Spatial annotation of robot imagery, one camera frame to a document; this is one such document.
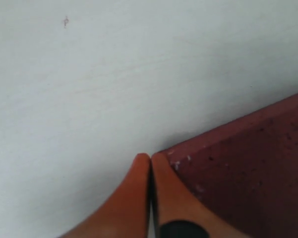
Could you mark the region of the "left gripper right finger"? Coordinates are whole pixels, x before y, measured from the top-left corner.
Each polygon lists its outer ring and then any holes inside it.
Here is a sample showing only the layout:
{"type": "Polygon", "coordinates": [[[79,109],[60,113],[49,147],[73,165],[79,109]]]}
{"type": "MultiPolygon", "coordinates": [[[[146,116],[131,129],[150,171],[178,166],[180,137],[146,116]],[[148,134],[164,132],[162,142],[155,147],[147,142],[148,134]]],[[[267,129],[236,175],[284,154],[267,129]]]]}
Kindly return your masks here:
{"type": "Polygon", "coordinates": [[[154,154],[151,161],[157,238],[249,237],[199,202],[178,178],[164,154],[154,154]]]}

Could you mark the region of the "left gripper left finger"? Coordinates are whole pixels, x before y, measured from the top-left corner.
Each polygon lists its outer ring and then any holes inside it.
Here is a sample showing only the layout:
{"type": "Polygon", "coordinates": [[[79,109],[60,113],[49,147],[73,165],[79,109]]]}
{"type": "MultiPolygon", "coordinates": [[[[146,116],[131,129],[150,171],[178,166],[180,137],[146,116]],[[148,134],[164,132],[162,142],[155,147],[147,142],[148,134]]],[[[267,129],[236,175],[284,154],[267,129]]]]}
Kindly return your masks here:
{"type": "Polygon", "coordinates": [[[151,162],[137,154],[121,184],[86,220],[63,238],[146,238],[150,215],[151,162]]]}

